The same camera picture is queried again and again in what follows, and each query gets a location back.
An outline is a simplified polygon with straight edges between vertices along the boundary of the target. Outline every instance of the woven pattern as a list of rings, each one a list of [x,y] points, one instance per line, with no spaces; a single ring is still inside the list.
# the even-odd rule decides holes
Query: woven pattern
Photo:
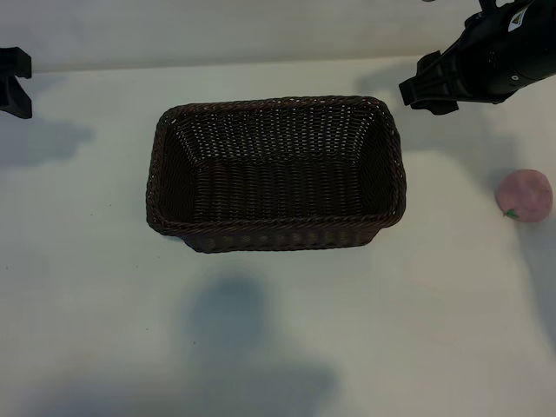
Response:
[[[375,98],[190,104],[156,128],[147,221],[201,252],[359,246],[399,221],[405,191]]]

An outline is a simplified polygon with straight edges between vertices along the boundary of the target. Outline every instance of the black mount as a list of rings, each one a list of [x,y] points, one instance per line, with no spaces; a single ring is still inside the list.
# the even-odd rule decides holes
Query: black mount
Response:
[[[19,48],[0,48],[0,110],[21,119],[33,116],[31,99],[16,77],[31,78],[31,57]]]
[[[457,110],[457,102],[502,103],[511,96],[513,92],[486,94],[470,85],[463,76],[465,63],[461,58],[499,30],[500,19],[504,16],[502,11],[526,2],[531,0],[515,0],[512,6],[498,8],[496,0],[480,0],[482,11],[466,20],[460,39],[443,54],[436,51],[422,57],[417,63],[417,75],[400,84],[406,106],[427,109],[440,116]]]

